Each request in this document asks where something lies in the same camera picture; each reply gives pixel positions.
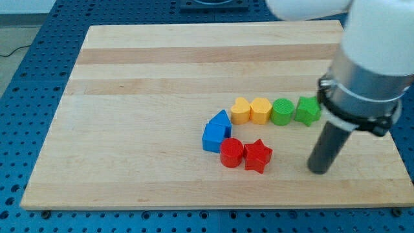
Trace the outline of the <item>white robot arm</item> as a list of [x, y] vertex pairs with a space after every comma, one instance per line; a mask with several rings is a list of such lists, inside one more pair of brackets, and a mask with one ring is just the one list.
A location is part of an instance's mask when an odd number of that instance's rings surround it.
[[346, 12], [342, 40], [318, 81], [326, 130], [384, 136], [401, 116], [401, 97], [413, 82], [412, 1], [266, 1], [284, 21]]

